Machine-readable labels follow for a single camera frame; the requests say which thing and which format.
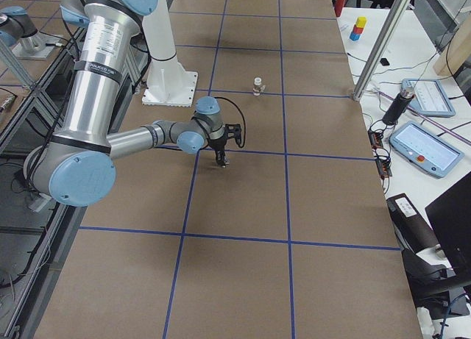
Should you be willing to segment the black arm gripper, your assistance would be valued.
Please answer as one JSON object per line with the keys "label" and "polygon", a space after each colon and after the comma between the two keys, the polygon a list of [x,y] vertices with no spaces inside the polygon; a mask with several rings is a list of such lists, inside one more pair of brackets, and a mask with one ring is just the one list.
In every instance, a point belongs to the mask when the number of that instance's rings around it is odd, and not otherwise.
{"label": "black arm gripper", "polygon": [[227,143],[227,137],[225,135],[222,135],[219,138],[210,139],[208,141],[209,147],[211,147],[212,150],[214,151],[224,151],[226,143]]}

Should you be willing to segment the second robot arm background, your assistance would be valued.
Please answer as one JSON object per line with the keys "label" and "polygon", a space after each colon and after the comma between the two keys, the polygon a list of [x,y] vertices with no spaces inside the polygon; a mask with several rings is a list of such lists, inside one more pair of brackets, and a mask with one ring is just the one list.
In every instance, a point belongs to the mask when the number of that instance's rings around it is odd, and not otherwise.
{"label": "second robot arm background", "polygon": [[19,6],[1,9],[1,40],[22,60],[45,60],[55,47],[54,38],[41,34]]}

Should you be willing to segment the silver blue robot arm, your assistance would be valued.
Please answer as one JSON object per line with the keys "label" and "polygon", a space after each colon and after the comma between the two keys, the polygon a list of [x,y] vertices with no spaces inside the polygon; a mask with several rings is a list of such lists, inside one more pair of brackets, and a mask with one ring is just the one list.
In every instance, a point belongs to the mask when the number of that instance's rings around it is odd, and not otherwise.
{"label": "silver blue robot arm", "polygon": [[[194,100],[197,75],[179,63],[166,0],[61,0],[63,20],[86,28],[62,126],[24,166],[33,186],[62,204],[84,207],[103,199],[116,180],[114,160],[175,143],[196,154],[205,146],[225,166],[227,130],[212,97]],[[194,106],[186,122],[159,120],[109,133],[130,41],[143,35],[150,53],[146,104]]]}

